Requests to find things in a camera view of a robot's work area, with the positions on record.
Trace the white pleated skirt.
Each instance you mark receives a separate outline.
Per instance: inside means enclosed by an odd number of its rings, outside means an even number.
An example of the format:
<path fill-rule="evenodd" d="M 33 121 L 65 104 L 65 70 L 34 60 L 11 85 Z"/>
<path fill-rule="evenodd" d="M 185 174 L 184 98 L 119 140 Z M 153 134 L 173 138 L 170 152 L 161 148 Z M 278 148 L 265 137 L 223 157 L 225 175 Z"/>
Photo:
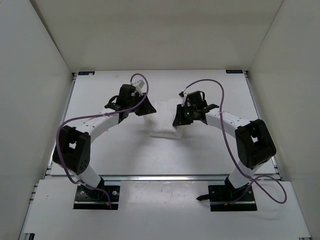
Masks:
<path fill-rule="evenodd" d="M 156 113 L 143 117 L 150 136 L 175 140 L 182 138 L 184 127 L 173 126 L 177 113 L 177 105 L 180 103 L 179 99 L 151 101 L 151 105 L 155 108 Z"/>

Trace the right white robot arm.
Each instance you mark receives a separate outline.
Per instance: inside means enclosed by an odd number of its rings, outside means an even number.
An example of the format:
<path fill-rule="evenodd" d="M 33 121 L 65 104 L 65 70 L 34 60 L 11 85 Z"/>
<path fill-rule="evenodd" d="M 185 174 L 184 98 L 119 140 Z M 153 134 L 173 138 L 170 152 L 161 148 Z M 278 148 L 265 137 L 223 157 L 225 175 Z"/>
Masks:
<path fill-rule="evenodd" d="M 225 179 L 224 195 L 236 200 L 242 195 L 256 171 L 276 154 L 276 147 L 265 122 L 261 119 L 247 120 L 223 111 L 222 105 L 208 104 L 203 91 L 179 93 L 182 103 L 176 106 L 174 127 L 200 121 L 222 131 L 227 150 L 227 135 L 235 139 L 238 160 L 232 157 L 235 170 Z"/>

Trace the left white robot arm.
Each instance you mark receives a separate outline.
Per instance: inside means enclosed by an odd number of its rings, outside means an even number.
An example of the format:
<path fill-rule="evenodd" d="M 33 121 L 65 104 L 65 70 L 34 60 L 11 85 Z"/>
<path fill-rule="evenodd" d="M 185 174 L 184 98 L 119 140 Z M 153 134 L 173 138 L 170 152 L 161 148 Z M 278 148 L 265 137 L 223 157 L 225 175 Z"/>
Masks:
<path fill-rule="evenodd" d="M 104 132 L 119 125 L 130 113 L 144 116 L 156 113 L 147 94 L 142 92 L 144 82 L 123 84 L 119 94 L 112 97 L 100 116 L 91 117 L 76 126 L 64 125 L 59 130 L 52 161 L 68 172 L 71 172 L 81 185 L 84 192 L 93 200 L 107 200 L 105 182 L 90 166 L 91 144 Z"/>

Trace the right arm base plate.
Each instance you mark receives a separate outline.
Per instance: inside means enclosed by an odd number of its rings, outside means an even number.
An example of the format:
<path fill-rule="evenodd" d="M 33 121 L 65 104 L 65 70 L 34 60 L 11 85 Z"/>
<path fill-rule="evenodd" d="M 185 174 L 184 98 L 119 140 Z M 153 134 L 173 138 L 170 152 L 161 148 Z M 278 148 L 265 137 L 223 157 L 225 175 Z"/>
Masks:
<path fill-rule="evenodd" d="M 209 200 L 211 212 L 254 212 L 258 210 L 252 186 L 232 192 L 226 185 L 209 185 L 208 193 L 196 198 Z"/>

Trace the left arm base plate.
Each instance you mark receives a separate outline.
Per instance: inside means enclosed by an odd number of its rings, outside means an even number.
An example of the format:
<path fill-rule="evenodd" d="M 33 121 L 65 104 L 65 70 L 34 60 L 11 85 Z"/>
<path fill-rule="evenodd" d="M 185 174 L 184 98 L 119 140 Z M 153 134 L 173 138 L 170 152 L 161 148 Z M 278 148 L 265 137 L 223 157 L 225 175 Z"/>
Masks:
<path fill-rule="evenodd" d="M 101 191 L 95 191 L 78 185 L 74 197 L 73 208 L 76 210 L 118 210 L 120 198 L 120 185 L 105 185 L 111 203 Z"/>

